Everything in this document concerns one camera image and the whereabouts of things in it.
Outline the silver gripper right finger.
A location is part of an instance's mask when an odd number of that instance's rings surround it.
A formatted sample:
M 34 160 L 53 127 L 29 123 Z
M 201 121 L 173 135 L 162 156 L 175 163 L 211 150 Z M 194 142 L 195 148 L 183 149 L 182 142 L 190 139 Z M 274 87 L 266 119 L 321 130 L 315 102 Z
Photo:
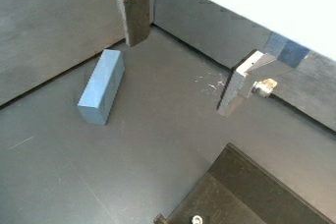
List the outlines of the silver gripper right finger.
M 278 76 L 295 69 L 307 52 L 309 50 L 282 50 L 279 56 L 273 56 L 251 50 L 231 68 L 215 106 L 217 113 L 227 117 L 253 93 L 267 97 L 278 84 Z

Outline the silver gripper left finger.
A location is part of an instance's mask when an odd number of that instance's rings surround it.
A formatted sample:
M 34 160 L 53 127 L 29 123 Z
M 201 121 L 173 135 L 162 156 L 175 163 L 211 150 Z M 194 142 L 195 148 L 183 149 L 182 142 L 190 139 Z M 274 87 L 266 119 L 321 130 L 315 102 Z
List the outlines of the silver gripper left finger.
M 149 36 L 149 0 L 117 0 L 125 32 L 125 43 L 135 46 Z

